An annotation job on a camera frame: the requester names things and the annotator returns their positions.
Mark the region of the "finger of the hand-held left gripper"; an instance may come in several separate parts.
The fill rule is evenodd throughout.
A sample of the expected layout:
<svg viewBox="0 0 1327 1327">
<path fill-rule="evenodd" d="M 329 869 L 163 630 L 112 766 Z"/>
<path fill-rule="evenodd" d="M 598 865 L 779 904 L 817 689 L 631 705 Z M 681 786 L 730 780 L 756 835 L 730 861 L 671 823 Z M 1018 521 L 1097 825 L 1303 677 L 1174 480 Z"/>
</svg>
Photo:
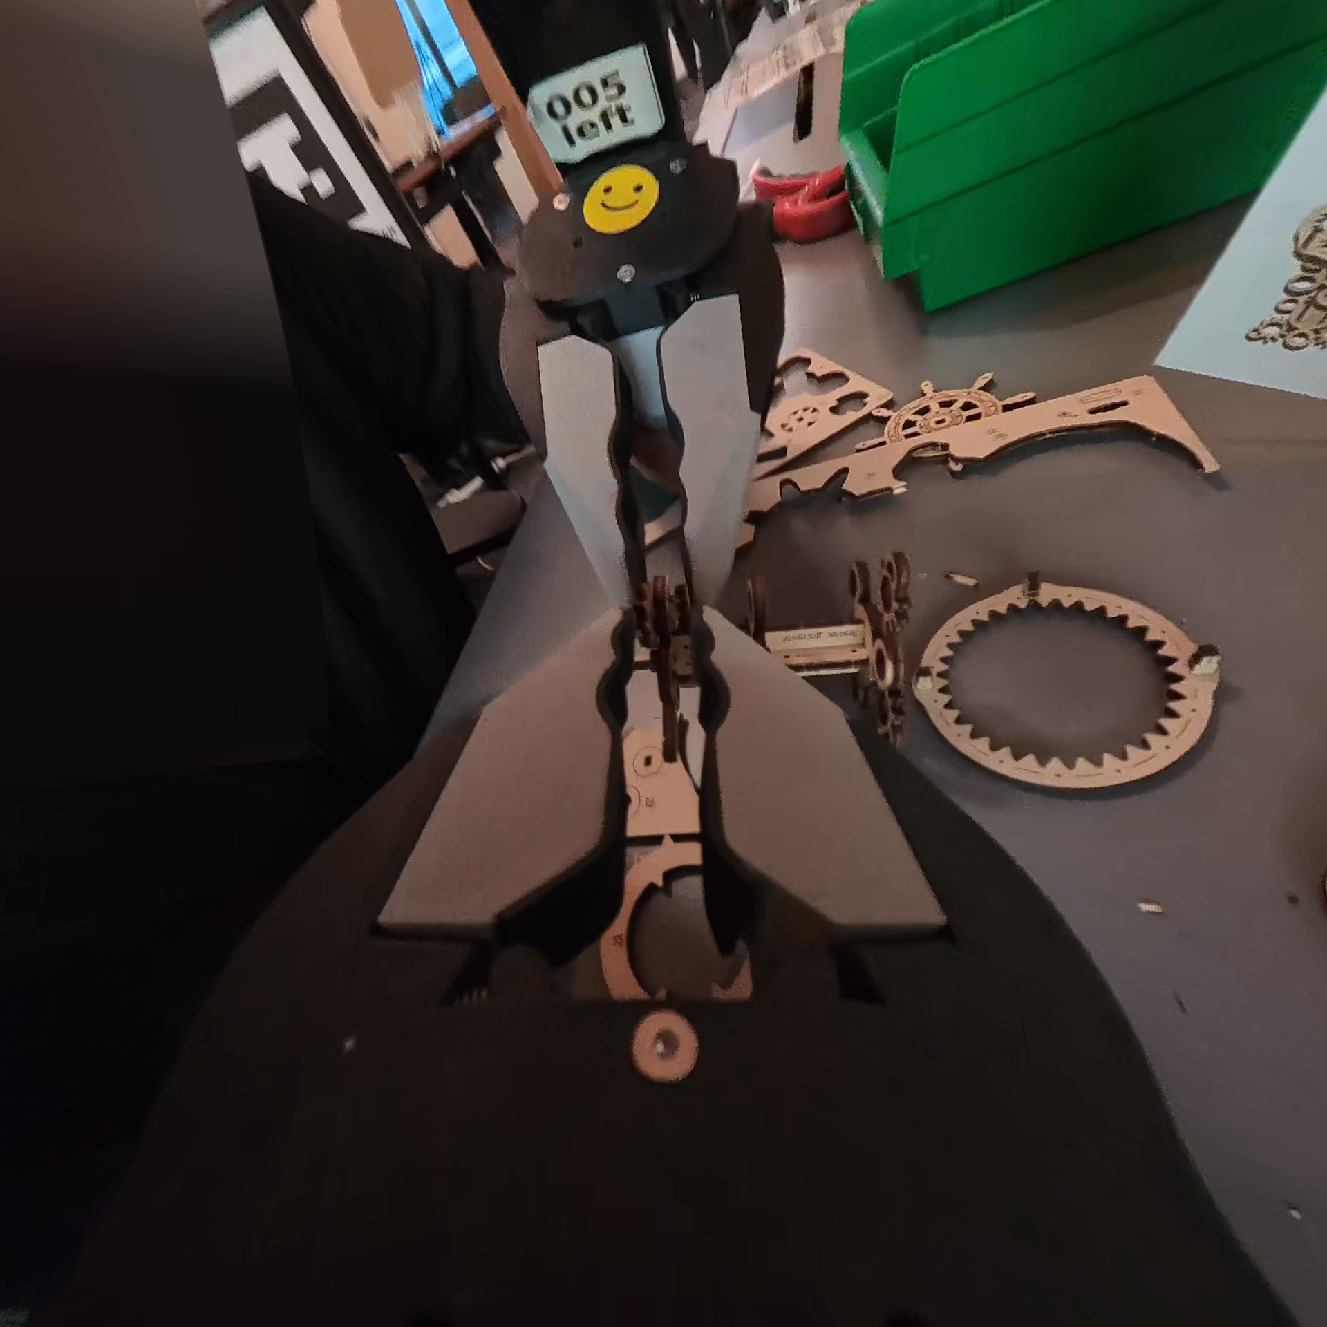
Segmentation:
<svg viewBox="0 0 1327 1327">
<path fill-rule="evenodd" d="M 607 600 L 627 606 L 647 578 L 629 381 L 605 345 L 566 334 L 538 345 L 538 389 L 544 472 Z"/>
<path fill-rule="evenodd" d="M 718 600 L 746 515 L 761 434 L 750 407 L 738 298 L 690 304 L 657 343 L 661 393 L 681 442 L 682 539 L 692 600 Z"/>
</svg>

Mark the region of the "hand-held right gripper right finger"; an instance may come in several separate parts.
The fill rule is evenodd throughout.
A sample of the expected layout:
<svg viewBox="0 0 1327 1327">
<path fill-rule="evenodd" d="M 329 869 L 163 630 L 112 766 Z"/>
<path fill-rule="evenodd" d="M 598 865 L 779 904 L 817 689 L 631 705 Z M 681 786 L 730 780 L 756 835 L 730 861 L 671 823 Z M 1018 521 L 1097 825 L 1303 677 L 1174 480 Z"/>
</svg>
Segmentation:
<svg viewBox="0 0 1327 1327">
<path fill-rule="evenodd" d="M 720 952 L 775 896 L 833 938 L 925 938 L 945 914 L 842 711 L 714 608 L 692 614 L 702 888 Z"/>
</svg>

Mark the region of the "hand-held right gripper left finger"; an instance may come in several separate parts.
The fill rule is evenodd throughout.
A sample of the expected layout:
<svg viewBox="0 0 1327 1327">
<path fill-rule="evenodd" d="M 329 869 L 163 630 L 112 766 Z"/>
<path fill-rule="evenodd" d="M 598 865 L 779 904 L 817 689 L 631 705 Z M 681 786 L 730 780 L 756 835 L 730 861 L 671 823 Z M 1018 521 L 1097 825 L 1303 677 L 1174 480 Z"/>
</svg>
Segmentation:
<svg viewBox="0 0 1327 1327">
<path fill-rule="evenodd" d="M 603 610 L 483 707 L 376 926 L 388 938 L 536 950 L 605 930 L 623 892 L 621 732 L 635 624 Z"/>
</svg>

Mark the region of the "wooden gear axle assembly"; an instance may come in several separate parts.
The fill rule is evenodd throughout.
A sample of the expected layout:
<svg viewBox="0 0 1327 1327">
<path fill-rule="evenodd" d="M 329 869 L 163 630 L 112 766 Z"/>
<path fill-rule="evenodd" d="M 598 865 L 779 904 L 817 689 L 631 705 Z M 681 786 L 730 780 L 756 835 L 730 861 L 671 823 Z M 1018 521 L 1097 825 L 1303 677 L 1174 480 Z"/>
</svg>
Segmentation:
<svg viewBox="0 0 1327 1327">
<path fill-rule="evenodd" d="M 746 582 L 748 616 L 742 632 L 793 673 L 852 671 L 854 703 L 872 715 L 878 734 L 898 746 L 904 734 L 910 578 L 912 567 L 904 551 L 888 553 L 878 565 L 856 559 L 848 571 L 850 622 L 769 630 L 765 582 L 754 576 Z M 667 758 L 677 758 L 686 727 L 679 693 L 696 685 L 690 657 L 694 616 L 686 586 L 671 588 L 665 576 L 639 584 L 633 594 L 635 665 L 649 665 L 655 675 Z"/>
</svg>

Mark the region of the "person's left forearm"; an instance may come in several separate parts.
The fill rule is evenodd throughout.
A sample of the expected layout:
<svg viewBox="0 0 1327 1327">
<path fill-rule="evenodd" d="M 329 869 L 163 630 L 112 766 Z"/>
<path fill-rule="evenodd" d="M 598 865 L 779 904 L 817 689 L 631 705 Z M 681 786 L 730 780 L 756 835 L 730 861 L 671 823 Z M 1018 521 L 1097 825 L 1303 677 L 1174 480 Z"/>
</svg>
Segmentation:
<svg viewBox="0 0 1327 1327">
<path fill-rule="evenodd" d="M 532 442 L 499 363 L 497 274 L 349 229 L 260 176 L 246 183 L 307 418 L 436 478 L 465 446 Z"/>
</svg>

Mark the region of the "long wooden parts sheet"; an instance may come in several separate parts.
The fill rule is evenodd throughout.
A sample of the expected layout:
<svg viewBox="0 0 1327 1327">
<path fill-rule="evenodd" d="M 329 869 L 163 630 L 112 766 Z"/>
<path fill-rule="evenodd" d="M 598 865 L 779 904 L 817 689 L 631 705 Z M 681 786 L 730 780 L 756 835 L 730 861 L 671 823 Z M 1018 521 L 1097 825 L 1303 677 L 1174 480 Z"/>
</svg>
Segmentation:
<svg viewBox="0 0 1327 1327">
<path fill-rule="evenodd" d="M 694 839 L 700 835 L 698 790 L 681 758 L 667 760 L 659 730 L 629 727 L 621 738 L 631 841 Z"/>
</svg>

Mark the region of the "triangular wooden parts sheet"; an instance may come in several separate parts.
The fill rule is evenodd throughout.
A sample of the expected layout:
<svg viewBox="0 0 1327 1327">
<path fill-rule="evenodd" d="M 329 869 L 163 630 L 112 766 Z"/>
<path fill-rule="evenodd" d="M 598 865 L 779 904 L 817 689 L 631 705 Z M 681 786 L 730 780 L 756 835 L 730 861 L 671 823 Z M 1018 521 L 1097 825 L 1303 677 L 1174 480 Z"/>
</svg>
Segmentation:
<svg viewBox="0 0 1327 1327">
<path fill-rule="evenodd" d="M 888 405 L 892 391 L 813 349 L 787 355 L 773 375 L 754 474 L 793 464 Z"/>
</svg>

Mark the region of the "arched wooden parts sheet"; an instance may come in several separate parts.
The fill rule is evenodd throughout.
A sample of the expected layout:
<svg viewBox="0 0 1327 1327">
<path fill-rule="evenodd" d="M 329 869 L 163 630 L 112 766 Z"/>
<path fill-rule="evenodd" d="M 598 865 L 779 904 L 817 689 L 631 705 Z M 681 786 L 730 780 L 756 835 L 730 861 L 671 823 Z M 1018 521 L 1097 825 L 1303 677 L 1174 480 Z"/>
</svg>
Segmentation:
<svg viewBox="0 0 1327 1327">
<path fill-rule="evenodd" d="M 850 456 L 811 462 L 769 478 L 752 480 L 746 519 L 765 515 L 787 495 L 809 495 L 838 486 L 846 499 L 872 499 L 906 490 L 900 470 L 912 460 L 943 460 L 951 474 L 1030 442 L 1101 430 L 1135 430 L 1178 446 L 1202 474 L 1218 472 L 1218 460 L 1184 420 L 1170 397 L 1147 375 L 1107 383 L 1058 399 L 1034 401 L 965 422 L 919 442 L 860 442 Z"/>
</svg>

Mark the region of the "person's left hand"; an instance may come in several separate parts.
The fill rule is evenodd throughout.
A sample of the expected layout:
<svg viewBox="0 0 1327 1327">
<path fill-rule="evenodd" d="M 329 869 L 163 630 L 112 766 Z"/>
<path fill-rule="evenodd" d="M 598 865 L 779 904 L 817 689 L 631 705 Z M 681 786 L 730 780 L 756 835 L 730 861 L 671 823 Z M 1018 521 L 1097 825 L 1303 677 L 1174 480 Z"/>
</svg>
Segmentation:
<svg viewBox="0 0 1327 1327">
<path fill-rule="evenodd" d="M 627 460 L 657 488 L 682 495 L 679 476 L 682 448 L 665 426 L 653 426 L 641 418 L 627 422 Z"/>
</svg>

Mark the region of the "red plastic object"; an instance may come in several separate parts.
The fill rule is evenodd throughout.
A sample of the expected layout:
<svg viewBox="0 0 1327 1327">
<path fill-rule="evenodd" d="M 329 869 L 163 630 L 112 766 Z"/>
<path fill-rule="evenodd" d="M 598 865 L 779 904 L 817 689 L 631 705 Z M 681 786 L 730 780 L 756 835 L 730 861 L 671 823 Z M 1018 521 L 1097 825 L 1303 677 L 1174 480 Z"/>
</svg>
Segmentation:
<svg viewBox="0 0 1327 1327">
<path fill-rule="evenodd" d="M 789 176 L 771 174 L 756 162 L 750 170 L 750 185 L 758 201 L 771 203 L 771 225 L 777 239 L 811 245 L 854 227 L 844 176 L 842 164 Z"/>
</svg>

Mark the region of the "white cardboard piece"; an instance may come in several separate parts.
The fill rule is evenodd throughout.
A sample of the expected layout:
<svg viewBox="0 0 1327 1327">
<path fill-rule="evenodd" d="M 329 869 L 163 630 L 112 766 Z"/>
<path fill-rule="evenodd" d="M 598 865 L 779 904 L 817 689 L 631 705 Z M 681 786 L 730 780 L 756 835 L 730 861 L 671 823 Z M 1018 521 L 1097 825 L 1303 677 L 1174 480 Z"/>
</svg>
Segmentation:
<svg viewBox="0 0 1327 1327">
<path fill-rule="evenodd" d="M 720 81 L 704 93 L 690 142 L 722 152 L 740 108 L 842 49 L 842 31 L 854 10 L 854 2 L 838 8 L 803 6 L 787 10 L 777 22 L 756 24 Z"/>
</svg>

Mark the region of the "green plastic bin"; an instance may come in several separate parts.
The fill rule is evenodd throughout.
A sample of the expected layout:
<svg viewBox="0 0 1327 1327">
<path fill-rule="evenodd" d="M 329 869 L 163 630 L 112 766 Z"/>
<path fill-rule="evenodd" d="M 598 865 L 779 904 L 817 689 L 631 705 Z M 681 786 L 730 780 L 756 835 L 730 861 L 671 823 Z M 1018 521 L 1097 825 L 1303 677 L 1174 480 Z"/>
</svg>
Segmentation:
<svg viewBox="0 0 1327 1327">
<path fill-rule="evenodd" d="M 1322 87 L 1322 2 L 1026 10 L 904 79 L 884 274 L 933 312 L 1251 195 Z"/>
<path fill-rule="evenodd" d="M 939 223 L 989 178 L 994 112 L 1034 85 L 1024 16 L 1044 2 L 866 2 L 842 41 L 838 146 L 860 237 L 886 280 L 937 306 Z"/>
</svg>

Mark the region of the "wooden ship wheel part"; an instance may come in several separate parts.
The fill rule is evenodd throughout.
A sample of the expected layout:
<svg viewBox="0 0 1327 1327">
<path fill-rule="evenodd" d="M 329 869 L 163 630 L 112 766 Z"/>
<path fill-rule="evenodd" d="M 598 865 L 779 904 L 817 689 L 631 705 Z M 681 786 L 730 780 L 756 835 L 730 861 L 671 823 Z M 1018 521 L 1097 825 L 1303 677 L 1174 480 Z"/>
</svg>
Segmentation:
<svg viewBox="0 0 1327 1327">
<path fill-rule="evenodd" d="M 921 381 L 917 397 L 904 405 L 878 405 L 870 411 L 870 418 L 884 424 L 886 442 L 919 442 L 1036 401 L 1034 391 L 998 397 L 991 385 L 993 373 L 979 373 L 969 387 L 959 389 L 937 389 L 931 381 Z"/>
</svg>

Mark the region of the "black white marker board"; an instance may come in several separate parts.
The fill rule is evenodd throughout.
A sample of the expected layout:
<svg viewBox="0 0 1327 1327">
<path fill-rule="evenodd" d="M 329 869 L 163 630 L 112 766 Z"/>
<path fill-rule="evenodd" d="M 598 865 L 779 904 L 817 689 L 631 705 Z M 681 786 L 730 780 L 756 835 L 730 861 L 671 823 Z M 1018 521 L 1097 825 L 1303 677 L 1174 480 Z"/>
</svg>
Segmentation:
<svg viewBox="0 0 1327 1327">
<path fill-rule="evenodd" d="M 240 164 L 351 229 L 430 241 L 303 24 L 305 2 L 199 2 Z"/>
</svg>

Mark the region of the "printed assembly instruction sheet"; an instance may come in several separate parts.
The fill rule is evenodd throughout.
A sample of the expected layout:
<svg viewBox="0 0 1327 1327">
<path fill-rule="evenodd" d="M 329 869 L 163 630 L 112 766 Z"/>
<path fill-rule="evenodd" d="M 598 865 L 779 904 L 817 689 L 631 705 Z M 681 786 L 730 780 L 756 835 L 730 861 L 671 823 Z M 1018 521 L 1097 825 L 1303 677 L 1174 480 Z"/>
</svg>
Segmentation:
<svg viewBox="0 0 1327 1327">
<path fill-rule="evenodd" d="M 1324 401 L 1324 142 L 1269 176 L 1156 365 Z"/>
</svg>

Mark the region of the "wooden post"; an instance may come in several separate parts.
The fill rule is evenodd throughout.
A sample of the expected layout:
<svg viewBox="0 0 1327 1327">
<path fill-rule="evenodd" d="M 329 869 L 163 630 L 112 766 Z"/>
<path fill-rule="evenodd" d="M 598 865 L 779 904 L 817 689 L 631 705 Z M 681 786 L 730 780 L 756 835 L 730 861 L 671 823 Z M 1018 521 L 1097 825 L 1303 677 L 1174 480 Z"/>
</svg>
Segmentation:
<svg viewBox="0 0 1327 1327">
<path fill-rule="evenodd" d="M 534 126 L 526 118 L 525 104 L 513 89 L 495 47 L 469 2 L 444 2 L 459 39 L 473 59 L 479 83 L 487 91 L 507 140 L 538 203 L 554 203 L 564 193 L 564 180 Z"/>
</svg>

